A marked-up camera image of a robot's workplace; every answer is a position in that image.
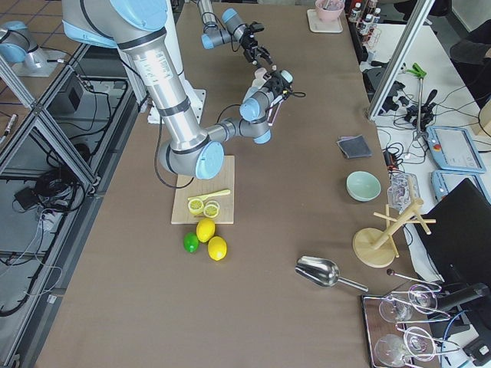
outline round wooden base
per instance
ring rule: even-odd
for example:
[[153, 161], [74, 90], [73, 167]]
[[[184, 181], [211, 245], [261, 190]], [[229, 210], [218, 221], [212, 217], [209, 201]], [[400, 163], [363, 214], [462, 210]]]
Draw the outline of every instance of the round wooden base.
[[353, 249], [357, 257], [368, 266], [383, 268], [392, 263], [394, 250], [387, 240], [379, 249], [372, 245], [380, 238], [382, 231], [377, 228], [363, 228], [353, 237]]

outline white tray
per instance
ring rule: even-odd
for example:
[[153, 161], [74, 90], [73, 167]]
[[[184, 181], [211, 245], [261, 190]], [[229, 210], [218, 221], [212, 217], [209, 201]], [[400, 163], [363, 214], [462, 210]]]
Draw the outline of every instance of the white tray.
[[315, 9], [307, 10], [307, 18], [308, 26], [314, 33], [341, 33], [343, 31], [340, 18], [335, 21], [321, 21]]

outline folded cloth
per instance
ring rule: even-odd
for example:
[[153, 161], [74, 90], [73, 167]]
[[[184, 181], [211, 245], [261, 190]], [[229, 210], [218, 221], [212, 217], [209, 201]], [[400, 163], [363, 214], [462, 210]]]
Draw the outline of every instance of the folded cloth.
[[356, 159], [358, 157], [371, 157], [370, 147], [367, 145], [365, 138], [360, 136], [340, 136], [336, 142], [341, 149], [344, 157], [347, 159]]

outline lime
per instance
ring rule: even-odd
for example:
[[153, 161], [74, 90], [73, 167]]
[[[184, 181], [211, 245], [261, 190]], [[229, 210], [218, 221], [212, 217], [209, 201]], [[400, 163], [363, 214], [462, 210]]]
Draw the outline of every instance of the lime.
[[189, 253], [194, 253], [199, 248], [199, 240], [194, 232], [184, 235], [184, 249]]
[[211, 259], [219, 261], [223, 259], [227, 254], [227, 243], [223, 238], [214, 236], [208, 243], [208, 255]]
[[203, 201], [199, 198], [193, 198], [187, 203], [187, 208], [193, 215], [199, 215], [204, 207]]
[[200, 242], [206, 243], [215, 235], [215, 222], [210, 218], [199, 220], [196, 235]]
[[220, 204], [217, 201], [208, 201], [203, 210], [203, 214], [205, 215], [205, 217], [214, 219], [216, 216], [218, 216], [219, 211]]

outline scoop handle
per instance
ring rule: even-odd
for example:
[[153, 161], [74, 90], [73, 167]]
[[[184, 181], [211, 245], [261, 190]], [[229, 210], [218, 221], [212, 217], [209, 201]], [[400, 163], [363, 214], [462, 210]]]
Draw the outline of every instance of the scoop handle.
[[357, 282], [354, 282], [352, 280], [348, 280], [347, 278], [339, 278], [338, 279], [339, 282], [342, 282], [343, 284], [346, 284], [346, 285], [349, 285], [349, 286], [352, 286], [353, 288], [357, 288], [357, 289], [360, 289], [361, 291], [367, 293], [368, 292], [368, 287], [366, 287], [365, 285], [362, 285], [362, 284], [359, 284]]
[[188, 197], [188, 201], [190, 201], [191, 199], [201, 199], [202, 201], [210, 198], [210, 197], [218, 197], [218, 196], [227, 196], [228, 194], [230, 194], [230, 189], [223, 189], [223, 190], [219, 190], [218, 192], [213, 192], [213, 193], [208, 193], [208, 194], [203, 194], [203, 195], [197, 195], [196, 197]]

